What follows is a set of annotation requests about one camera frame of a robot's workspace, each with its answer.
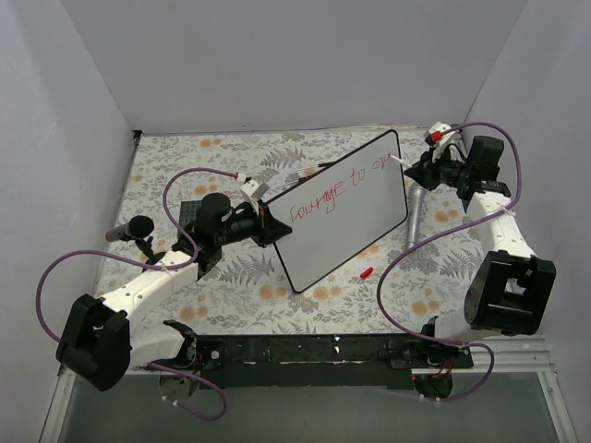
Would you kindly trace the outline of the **red marker cap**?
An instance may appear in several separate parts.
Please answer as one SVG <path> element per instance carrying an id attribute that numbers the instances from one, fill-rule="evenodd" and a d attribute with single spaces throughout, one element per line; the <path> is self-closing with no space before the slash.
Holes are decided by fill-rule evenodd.
<path id="1" fill-rule="evenodd" d="M 360 278 L 361 279 L 366 279 L 368 276 L 370 276 L 373 273 L 373 268 L 367 268 L 365 269 L 361 274 L 360 274 Z"/>

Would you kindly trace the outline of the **white marker pen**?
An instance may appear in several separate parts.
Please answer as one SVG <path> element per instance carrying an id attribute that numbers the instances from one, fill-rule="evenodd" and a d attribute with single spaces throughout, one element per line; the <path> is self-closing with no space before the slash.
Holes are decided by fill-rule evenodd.
<path id="1" fill-rule="evenodd" d="M 393 160 L 395 160 L 396 162 L 398 162 L 403 168 L 408 169 L 411 168 L 412 165 L 409 164 L 408 162 L 403 161 L 402 159 L 394 156 L 393 154 L 390 154 L 389 157 Z"/>

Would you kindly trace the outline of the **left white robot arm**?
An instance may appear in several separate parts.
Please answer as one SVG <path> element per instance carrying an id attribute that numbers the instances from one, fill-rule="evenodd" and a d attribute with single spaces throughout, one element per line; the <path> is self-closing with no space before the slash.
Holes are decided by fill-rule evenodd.
<path id="1" fill-rule="evenodd" d="M 260 247 L 290 234 L 264 202 L 233 208 L 221 193 L 209 194 L 181 215 L 183 232 L 153 269 L 122 287 L 94 298 L 79 297 L 71 307 L 56 358 L 94 388 L 112 388 L 130 367 L 160 363 L 174 369 L 199 367 L 198 336 L 175 320 L 148 332 L 140 322 L 164 301 L 201 280 L 222 258 L 225 245 L 250 239 Z"/>

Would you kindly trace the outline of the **white board with black frame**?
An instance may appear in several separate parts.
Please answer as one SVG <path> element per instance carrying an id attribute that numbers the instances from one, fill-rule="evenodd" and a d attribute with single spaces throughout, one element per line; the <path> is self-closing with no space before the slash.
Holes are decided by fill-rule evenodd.
<path id="1" fill-rule="evenodd" d="M 291 288 L 302 293 L 408 215 L 398 133 L 388 130 L 305 182 L 271 198 L 273 218 L 292 228 L 275 242 Z"/>

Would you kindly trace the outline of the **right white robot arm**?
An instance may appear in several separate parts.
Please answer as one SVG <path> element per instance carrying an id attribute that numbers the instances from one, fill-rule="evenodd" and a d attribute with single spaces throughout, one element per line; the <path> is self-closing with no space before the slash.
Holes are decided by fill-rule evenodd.
<path id="1" fill-rule="evenodd" d="M 428 337 L 418 343 L 417 353 L 425 365 L 435 367 L 449 359 L 449 341 L 533 335 L 544 317 L 556 267 L 526 243 L 508 208 L 513 196 L 498 179 L 503 150 L 501 140 L 476 136 L 466 158 L 456 160 L 448 148 L 431 148 L 406 172 L 427 190 L 440 185 L 455 189 L 468 217 L 478 223 L 486 254 L 463 307 L 423 326 Z"/>

